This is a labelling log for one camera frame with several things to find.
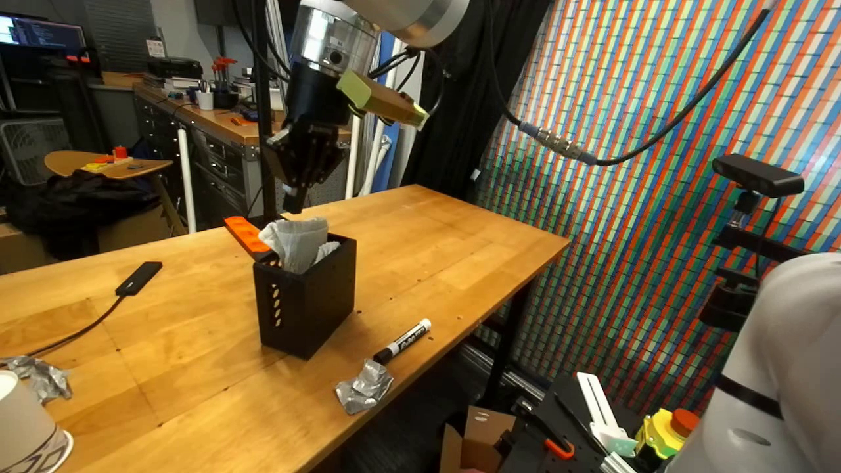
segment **white robot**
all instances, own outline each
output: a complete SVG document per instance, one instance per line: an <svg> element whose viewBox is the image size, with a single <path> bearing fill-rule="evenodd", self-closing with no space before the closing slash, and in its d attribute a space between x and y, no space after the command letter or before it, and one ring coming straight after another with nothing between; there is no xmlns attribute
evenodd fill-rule
<svg viewBox="0 0 841 473"><path fill-rule="evenodd" d="M671 473L841 470L841 253L779 265Z"/></svg>

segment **black container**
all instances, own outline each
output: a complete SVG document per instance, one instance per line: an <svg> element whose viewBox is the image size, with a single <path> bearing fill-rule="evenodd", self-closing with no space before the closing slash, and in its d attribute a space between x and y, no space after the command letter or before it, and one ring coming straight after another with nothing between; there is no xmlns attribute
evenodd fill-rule
<svg viewBox="0 0 841 473"><path fill-rule="evenodd" d="M277 255L256 264L260 343L311 361L353 314L358 243L332 234L338 248L306 274L287 274Z"/></svg>

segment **floor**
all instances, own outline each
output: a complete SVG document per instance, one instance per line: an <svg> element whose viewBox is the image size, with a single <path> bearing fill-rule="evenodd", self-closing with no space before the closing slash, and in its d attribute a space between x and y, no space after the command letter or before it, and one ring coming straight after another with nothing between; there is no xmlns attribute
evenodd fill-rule
<svg viewBox="0 0 841 473"><path fill-rule="evenodd" d="M316 473L429 473L440 470L447 422L482 397L486 374L459 353L447 355L417 385L378 412Z"/></svg>

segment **black pole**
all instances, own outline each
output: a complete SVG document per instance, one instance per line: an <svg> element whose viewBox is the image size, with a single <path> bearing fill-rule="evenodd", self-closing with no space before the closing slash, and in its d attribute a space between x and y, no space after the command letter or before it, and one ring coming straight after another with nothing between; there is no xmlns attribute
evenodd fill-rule
<svg viewBox="0 0 841 473"><path fill-rule="evenodd" d="M265 33L265 0L256 0L256 100L257 100L257 140L260 140L260 185L263 185L263 222L278 218L274 173L269 168L270 154L265 154L265 140L270 136L270 96L269 96L269 63L265 58L269 33Z"/></svg>

